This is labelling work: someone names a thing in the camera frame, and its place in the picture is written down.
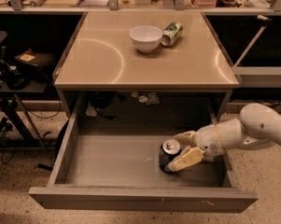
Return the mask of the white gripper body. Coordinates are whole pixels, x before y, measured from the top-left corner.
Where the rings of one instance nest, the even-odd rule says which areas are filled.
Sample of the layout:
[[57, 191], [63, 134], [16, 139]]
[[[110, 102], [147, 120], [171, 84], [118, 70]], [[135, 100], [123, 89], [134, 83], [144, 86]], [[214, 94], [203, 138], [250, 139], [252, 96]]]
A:
[[215, 125], [208, 125], [200, 128], [194, 137], [195, 144], [204, 152], [204, 160], [212, 161], [215, 157], [225, 153], [218, 128]]

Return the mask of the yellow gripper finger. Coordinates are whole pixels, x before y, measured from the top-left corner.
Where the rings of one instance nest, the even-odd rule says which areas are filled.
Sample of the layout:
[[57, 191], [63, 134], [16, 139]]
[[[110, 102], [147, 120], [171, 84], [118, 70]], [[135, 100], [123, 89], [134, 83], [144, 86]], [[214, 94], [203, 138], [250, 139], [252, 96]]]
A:
[[173, 138], [182, 146], [195, 147], [195, 131], [188, 131], [184, 133], [178, 133], [173, 136]]
[[199, 147], [185, 147], [179, 155], [169, 162], [171, 172], [178, 172], [199, 163], [204, 157], [204, 151]]

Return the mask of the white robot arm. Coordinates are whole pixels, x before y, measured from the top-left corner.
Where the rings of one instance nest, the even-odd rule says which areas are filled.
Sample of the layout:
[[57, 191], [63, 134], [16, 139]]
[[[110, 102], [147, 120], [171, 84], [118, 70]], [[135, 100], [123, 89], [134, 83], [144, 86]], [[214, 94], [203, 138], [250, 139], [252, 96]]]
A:
[[230, 149], [263, 149], [267, 142], [281, 146], [281, 115], [266, 105], [249, 104], [242, 108], [238, 119], [204, 126], [196, 132], [179, 133], [165, 141], [166, 147], [177, 144], [181, 150], [164, 170], [178, 172]]

